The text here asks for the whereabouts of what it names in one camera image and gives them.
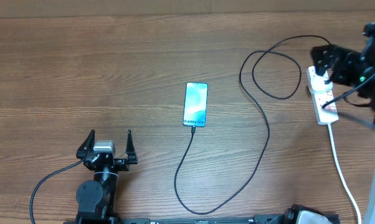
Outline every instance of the smartphone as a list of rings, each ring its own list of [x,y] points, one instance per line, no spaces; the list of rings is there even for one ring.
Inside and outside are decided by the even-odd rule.
[[[207,114],[207,83],[187,83],[183,125],[204,127]]]

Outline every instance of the phone screen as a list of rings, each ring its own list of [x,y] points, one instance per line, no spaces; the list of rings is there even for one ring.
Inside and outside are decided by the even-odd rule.
[[[207,113],[206,83],[187,83],[185,95],[185,108],[183,113],[183,125],[204,127]]]

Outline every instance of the beige wall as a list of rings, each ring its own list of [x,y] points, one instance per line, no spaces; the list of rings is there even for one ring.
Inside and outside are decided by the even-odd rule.
[[[0,0],[0,18],[375,10],[375,0]]]

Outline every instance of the white power strip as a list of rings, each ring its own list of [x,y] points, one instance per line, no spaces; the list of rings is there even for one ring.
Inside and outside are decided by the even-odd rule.
[[[308,70],[306,71],[306,77],[308,78],[308,87],[310,89],[311,96],[312,96],[312,103],[313,103],[313,108],[316,114],[316,120],[318,124],[322,124],[322,125],[327,124],[327,127],[329,129],[329,135],[330,135],[331,151],[333,152],[333,158],[335,160],[338,175],[341,179],[341,183],[343,184],[345,191],[348,194],[349,199],[351,200],[355,208],[356,216],[358,218],[358,224],[361,224],[362,223],[361,212],[359,211],[358,205],[356,204],[354,197],[349,191],[349,188],[344,180],[343,173],[338,164],[335,141],[333,138],[333,132],[331,130],[331,124],[338,120],[336,104],[331,103],[325,109],[322,108],[322,106],[325,103],[333,99],[333,92],[331,91],[333,84],[330,83],[328,85],[325,85],[325,81],[329,79],[327,71],[325,72],[325,74],[323,74],[322,77],[318,76],[315,73],[314,66],[308,68]]]

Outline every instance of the wooden table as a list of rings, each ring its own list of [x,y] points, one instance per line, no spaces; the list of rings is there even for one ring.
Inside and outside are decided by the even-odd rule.
[[[91,129],[124,156],[127,129],[139,164],[119,178],[122,217],[197,218],[176,200],[174,173],[190,138],[182,125],[187,82],[209,84],[207,126],[196,130],[178,176],[188,207],[205,212],[230,197],[252,173],[267,137],[262,115],[238,83],[246,56],[286,37],[316,34],[361,50],[374,12],[294,12],[172,16],[0,19],[0,223],[29,223],[29,199],[41,178],[72,164]],[[297,59],[303,79],[288,100],[243,82],[265,110],[272,135],[251,183],[206,217],[281,213],[293,203],[356,223],[331,155],[328,132],[316,124],[302,38],[277,50]],[[256,68],[261,86],[289,95],[297,66],[277,55]],[[348,88],[336,86],[335,95]],[[372,119],[367,109],[341,111]],[[333,125],[342,171],[364,216],[375,163],[374,133],[341,119]],[[62,223],[77,213],[75,191],[93,173],[78,166],[49,179],[34,203],[37,223]]]

